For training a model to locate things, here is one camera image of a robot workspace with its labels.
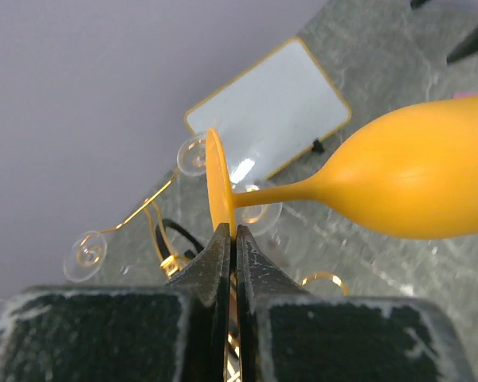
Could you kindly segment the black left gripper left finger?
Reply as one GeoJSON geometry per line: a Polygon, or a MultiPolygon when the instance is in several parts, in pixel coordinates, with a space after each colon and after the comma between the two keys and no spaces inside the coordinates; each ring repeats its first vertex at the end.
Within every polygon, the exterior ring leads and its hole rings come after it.
{"type": "Polygon", "coordinates": [[[231,236],[162,286],[34,286],[0,316],[0,381],[223,381],[231,236]]]}

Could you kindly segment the orange plastic goblet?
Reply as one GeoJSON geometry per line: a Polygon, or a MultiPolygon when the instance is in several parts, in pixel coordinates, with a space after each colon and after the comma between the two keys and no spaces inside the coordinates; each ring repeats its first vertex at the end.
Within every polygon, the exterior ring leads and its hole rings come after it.
{"type": "Polygon", "coordinates": [[[213,225],[235,210],[318,201],[374,232],[438,240],[478,234],[478,95],[414,104],[358,129],[311,177],[234,193],[221,140],[206,135],[213,225]]]}

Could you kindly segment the large clear wine glass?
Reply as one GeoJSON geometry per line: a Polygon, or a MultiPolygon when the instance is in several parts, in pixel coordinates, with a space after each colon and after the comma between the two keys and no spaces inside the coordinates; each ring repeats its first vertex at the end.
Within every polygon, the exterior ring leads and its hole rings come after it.
{"type": "Polygon", "coordinates": [[[82,283],[93,277],[107,255],[108,242],[98,231],[85,232],[78,237],[63,260],[63,273],[72,283],[82,283]]]}

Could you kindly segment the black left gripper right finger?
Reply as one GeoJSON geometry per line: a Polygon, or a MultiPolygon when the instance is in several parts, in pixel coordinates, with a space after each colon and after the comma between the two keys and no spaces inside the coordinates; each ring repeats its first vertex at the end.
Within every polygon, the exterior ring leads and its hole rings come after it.
{"type": "Polygon", "coordinates": [[[472,381],[448,317],[418,298],[322,298],[237,230],[244,381],[472,381]]]}

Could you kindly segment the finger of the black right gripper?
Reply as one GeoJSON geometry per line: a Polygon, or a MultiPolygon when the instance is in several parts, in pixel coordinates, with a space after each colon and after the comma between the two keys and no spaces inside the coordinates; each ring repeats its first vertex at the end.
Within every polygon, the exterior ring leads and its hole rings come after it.
{"type": "Polygon", "coordinates": [[[454,64],[478,53],[478,26],[446,57],[447,64],[454,64]]]}

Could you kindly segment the small clear wine glass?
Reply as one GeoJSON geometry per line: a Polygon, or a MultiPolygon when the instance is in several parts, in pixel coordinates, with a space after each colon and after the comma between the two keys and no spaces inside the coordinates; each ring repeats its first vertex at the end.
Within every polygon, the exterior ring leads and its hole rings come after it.
{"type": "Polygon", "coordinates": [[[188,177],[200,177],[206,173],[206,135],[196,134],[179,148],[177,165],[188,177]]]}

